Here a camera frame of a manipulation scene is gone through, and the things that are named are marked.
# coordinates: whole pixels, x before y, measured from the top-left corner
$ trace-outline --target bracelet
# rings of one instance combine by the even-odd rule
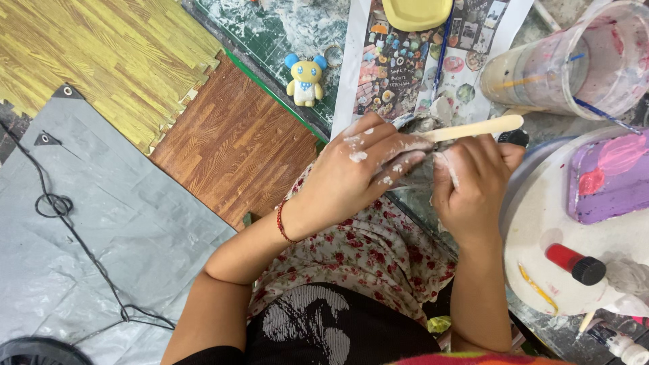
[[[281,220],[282,208],[284,208],[284,203],[286,203],[287,200],[288,199],[284,198],[284,200],[282,200],[282,203],[280,204],[279,208],[277,208],[277,229],[280,230],[280,233],[282,234],[282,237],[284,237],[284,239],[286,239],[288,242],[291,242],[292,244],[296,244],[299,241],[293,241],[292,239],[288,238],[286,236],[286,233],[284,233],[284,226],[282,225],[282,220]]]

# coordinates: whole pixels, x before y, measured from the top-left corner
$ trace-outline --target black bottle cap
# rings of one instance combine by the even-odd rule
[[[606,265],[602,261],[586,256],[572,268],[572,277],[578,282],[590,286],[599,283],[606,275]]]
[[[497,142],[506,142],[527,147],[528,143],[530,143],[530,136],[522,129],[514,129],[513,131],[500,133]]]

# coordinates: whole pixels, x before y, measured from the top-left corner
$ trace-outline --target black shirt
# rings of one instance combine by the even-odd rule
[[[175,365],[385,364],[439,351],[415,320],[352,290],[312,283],[282,294],[252,319],[245,353],[216,346]]]

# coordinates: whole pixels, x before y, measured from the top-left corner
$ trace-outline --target black cord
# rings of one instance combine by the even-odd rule
[[[169,330],[172,330],[172,331],[174,329],[176,329],[176,326],[170,320],[168,320],[167,318],[165,318],[163,316],[158,316],[156,314],[148,313],[148,312],[144,311],[142,308],[140,308],[140,307],[138,307],[136,305],[133,305],[133,304],[124,305],[122,303],[122,301],[120,300],[120,298],[119,298],[119,296],[117,294],[117,289],[115,288],[115,284],[113,284],[113,282],[108,277],[108,272],[106,271],[106,269],[104,269],[104,267],[97,260],[97,258],[95,258],[95,255],[88,249],[88,246],[86,246],[86,243],[83,242],[81,237],[77,234],[75,229],[72,227],[72,222],[70,220],[70,217],[68,216],[69,213],[72,211],[72,208],[74,207],[73,204],[72,204],[72,200],[70,200],[70,198],[67,198],[67,197],[61,197],[61,196],[58,196],[56,194],[52,194],[52,193],[47,192],[47,188],[45,187],[45,177],[43,176],[43,169],[41,169],[41,167],[38,164],[38,162],[36,161],[36,159],[34,157],[32,157],[29,154],[29,152],[19,143],[18,137],[16,135],[14,135],[2,121],[0,121],[0,125],[2,125],[2,128],[5,130],[7,135],[9,135],[9,137],[14,141],[14,143],[16,144],[16,147],[18,147],[18,149],[23,153],[23,155],[25,155],[25,157],[27,157],[32,162],[32,164],[36,168],[36,171],[38,172],[38,177],[40,178],[41,189],[43,190],[43,195],[38,197],[38,199],[36,200],[36,202],[34,204],[34,208],[36,209],[36,213],[38,213],[39,215],[41,215],[41,216],[43,216],[45,218],[59,218],[63,222],[63,224],[66,225],[67,229],[69,229],[69,231],[72,233],[72,235],[77,239],[77,242],[81,245],[81,248],[83,248],[84,252],[88,256],[90,261],[92,261],[92,263],[95,265],[97,270],[99,270],[99,273],[101,274],[101,276],[104,278],[104,280],[106,281],[106,283],[110,287],[110,290],[113,292],[113,295],[115,296],[115,299],[117,300],[117,303],[119,304],[119,307],[120,307],[119,315],[122,318],[121,321],[117,321],[117,322],[109,325],[108,327],[100,329],[99,331],[94,332],[94,333],[90,334],[89,336],[86,336],[86,337],[82,338],[81,340],[77,341],[75,344],[77,344],[77,343],[79,343],[79,342],[81,342],[83,340],[86,340],[86,339],[88,339],[88,338],[90,338],[90,337],[92,337],[92,336],[94,336],[94,335],[96,335],[98,333],[101,333],[101,332],[103,332],[103,331],[105,331],[105,330],[107,330],[107,329],[109,329],[109,328],[111,328],[111,327],[113,327],[115,325],[123,323],[123,322],[144,323],[144,324],[147,324],[147,325],[153,325],[153,326],[156,326],[156,327],[161,327],[161,328],[169,329]],[[47,204],[52,208],[52,210],[55,212],[55,214],[45,214],[45,213],[40,211],[40,209],[38,208],[38,205],[41,203],[41,201],[43,201],[43,199],[47,201]],[[168,324],[169,326],[159,325],[157,323],[141,321],[141,320],[137,320],[135,318],[131,318],[129,316],[129,313],[127,312],[127,308],[132,308],[132,309],[137,310],[138,312],[144,314],[147,317],[163,321],[166,324]]]

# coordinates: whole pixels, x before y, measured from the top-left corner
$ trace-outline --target red floral pattern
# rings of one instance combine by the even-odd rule
[[[302,188],[311,166],[288,199]],[[296,286],[326,282],[373,298],[426,326],[421,303],[435,301],[454,272],[455,262],[390,200],[380,197],[277,256],[256,283],[248,316]]]

